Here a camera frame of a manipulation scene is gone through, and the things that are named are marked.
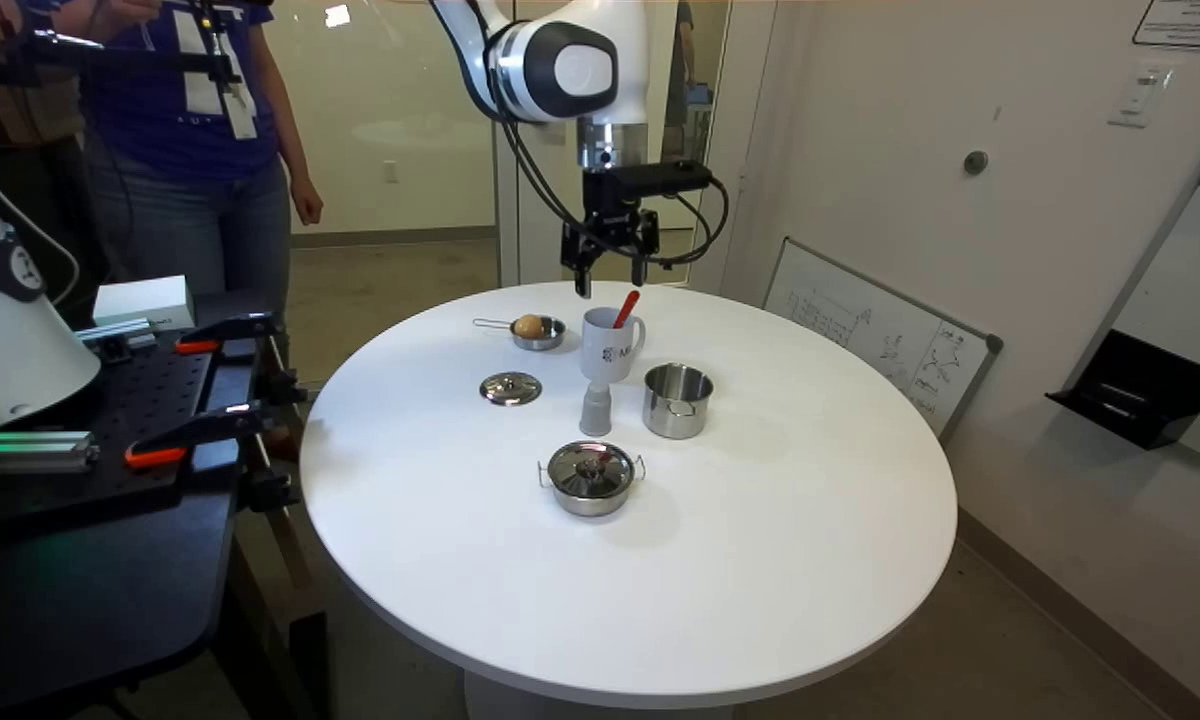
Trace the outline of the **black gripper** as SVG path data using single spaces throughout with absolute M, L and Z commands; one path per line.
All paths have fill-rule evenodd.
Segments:
M 576 296 L 593 296 L 586 266 L 605 252 L 632 259 L 634 281 L 649 281 L 659 246 L 657 215 L 641 209 L 657 197 L 651 166 L 605 166 L 582 177 L 582 215 L 561 231 L 561 262 L 572 270 Z

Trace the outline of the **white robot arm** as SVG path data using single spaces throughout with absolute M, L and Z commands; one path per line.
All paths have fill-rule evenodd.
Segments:
M 567 0 L 511 21 L 496 0 L 429 0 L 470 105 L 505 131 L 519 124 L 578 129 L 582 184 L 620 166 L 624 129 L 649 120 L 649 28 L 641 0 Z

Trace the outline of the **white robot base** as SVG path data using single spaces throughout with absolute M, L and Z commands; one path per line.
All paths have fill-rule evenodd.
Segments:
M 0 215 L 0 426 L 70 399 L 97 377 L 101 360 L 53 308 L 31 252 Z

